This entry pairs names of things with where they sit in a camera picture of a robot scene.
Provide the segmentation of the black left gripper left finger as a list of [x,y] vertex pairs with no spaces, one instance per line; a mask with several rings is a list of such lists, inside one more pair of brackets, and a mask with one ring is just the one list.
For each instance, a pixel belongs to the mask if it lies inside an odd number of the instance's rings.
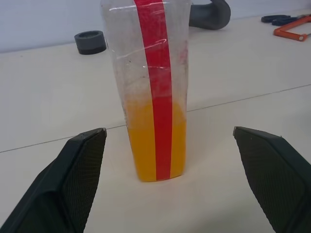
[[0,233],[83,233],[97,192],[107,132],[66,142],[32,182]]

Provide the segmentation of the grey curved plastic shell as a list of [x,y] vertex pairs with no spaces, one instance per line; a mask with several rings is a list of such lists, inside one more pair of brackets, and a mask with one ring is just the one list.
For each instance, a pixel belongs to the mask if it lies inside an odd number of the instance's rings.
[[225,0],[210,0],[209,4],[193,4],[190,7],[189,26],[220,30],[224,28],[231,18],[231,9]]

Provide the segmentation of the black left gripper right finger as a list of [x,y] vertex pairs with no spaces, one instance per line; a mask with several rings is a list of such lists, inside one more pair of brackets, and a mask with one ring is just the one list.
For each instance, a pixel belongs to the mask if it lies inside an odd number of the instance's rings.
[[311,233],[311,164],[283,137],[235,127],[249,186],[276,233]]

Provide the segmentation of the blue handled scissors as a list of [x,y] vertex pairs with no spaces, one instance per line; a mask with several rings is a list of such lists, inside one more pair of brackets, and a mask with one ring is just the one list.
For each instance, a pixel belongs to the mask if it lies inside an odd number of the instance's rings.
[[263,16],[261,18],[262,23],[271,23],[274,26],[283,26],[294,22],[298,19],[298,17],[292,17],[289,15],[270,15],[270,16]]

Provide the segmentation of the orange hacksaw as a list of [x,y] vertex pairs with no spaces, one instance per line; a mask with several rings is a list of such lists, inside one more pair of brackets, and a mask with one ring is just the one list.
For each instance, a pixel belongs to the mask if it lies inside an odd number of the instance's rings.
[[311,23],[311,15],[304,15],[296,17],[296,19],[287,19],[284,24],[276,29],[274,29],[273,34],[275,36],[304,42],[306,39],[311,37],[311,33],[297,34],[290,32],[291,29],[302,26],[306,23]]

